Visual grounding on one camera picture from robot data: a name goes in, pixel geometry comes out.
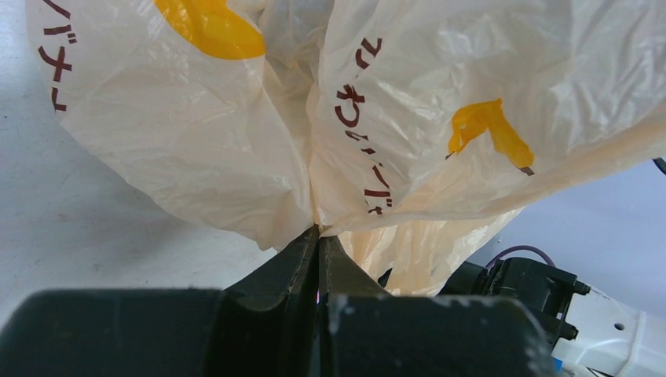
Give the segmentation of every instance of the translucent plastic bag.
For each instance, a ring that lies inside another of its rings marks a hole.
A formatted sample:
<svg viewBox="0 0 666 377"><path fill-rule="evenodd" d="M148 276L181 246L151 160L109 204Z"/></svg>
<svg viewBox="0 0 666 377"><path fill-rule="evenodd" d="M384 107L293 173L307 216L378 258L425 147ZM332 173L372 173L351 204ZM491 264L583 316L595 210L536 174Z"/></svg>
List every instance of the translucent plastic bag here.
<svg viewBox="0 0 666 377"><path fill-rule="evenodd" d="M371 275L393 266L401 294L434 293L518 208L666 152L659 0L27 14L61 124L130 184L262 248L313 222L362 232L347 251Z"/></svg>

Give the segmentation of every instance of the crumpled plastic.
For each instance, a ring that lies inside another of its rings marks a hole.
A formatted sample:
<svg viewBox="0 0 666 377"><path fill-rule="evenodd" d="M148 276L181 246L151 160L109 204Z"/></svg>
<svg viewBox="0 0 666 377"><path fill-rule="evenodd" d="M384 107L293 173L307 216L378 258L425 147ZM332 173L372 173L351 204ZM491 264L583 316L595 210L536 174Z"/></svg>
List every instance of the crumpled plastic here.
<svg viewBox="0 0 666 377"><path fill-rule="evenodd" d="M170 213L313 223L433 294L523 206L666 153L666 3L41 0L60 124Z"/></svg>

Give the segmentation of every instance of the cable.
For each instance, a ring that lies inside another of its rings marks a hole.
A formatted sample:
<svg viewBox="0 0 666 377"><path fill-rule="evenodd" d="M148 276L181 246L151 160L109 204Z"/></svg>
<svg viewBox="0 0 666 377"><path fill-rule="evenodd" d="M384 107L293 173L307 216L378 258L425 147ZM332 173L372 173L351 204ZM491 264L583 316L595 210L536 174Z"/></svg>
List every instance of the cable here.
<svg viewBox="0 0 666 377"><path fill-rule="evenodd" d="M657 165L657 169L661 170L661 173L666 175L666 161L659 157L658 159L653 159L654 164Z"/></svg>
<svg viewBox="0 0 666 377"><path fill-rule="evenodd" d="M506 249L505 251L502 251L501 253L499 253L498 255L496 255L493 259L490 260L490 262L488 262L487 265L485 265L485 268L486 268L486 269L490 269L490 268L492 268L492 267L495 265L495 263L497 263L497 261L499 261L501 258L503 258L503 257L505 257L505 256L507 256L507 255L509 255L509 254L511 254L511 253L513 253L513 252L515 252L515 251L521 251L521 250L531 251L532 253L538 254L541 258L543 258L543 260L546 262L547 265L549 265L549 266L551 266L551 267L555 267L555 262L553 262L553 260L551 259L551 257L549 257L548 254L544 253L544 252L543 252L541 249L539 249L538 247L529 246L529 245L518 245L518 246L509 247L509 248Z"/></svg>

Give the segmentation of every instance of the purple cable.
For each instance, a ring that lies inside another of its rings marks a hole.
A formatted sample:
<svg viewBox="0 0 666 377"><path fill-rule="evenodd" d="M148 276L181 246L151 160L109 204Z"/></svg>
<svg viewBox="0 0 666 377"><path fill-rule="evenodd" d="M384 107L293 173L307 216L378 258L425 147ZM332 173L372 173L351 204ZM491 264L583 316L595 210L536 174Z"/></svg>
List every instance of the purple cable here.
<svg viewBox="0 0 666 377"><path fill-rule="evenodd" d="M553 262L551 257L549 257L548 254L544 253L538 247L529 246L529 245L517 245L517 246L509 247L505 251L502 251L501 253L496 255L493 259L490 260L490 262L488 262L487 265L485 265L485 268L486 269L491 269L495 265L495 263L497 263L497 261L499 261L501 258L506 257L507 255L509 255L509 254L511 254L515 251L521 251L521 250L531 251L532 253L538 254L541 258L543 258L543 260L546 262L547 265L549 265L551 267L555 267L555 262Z"/></svg>

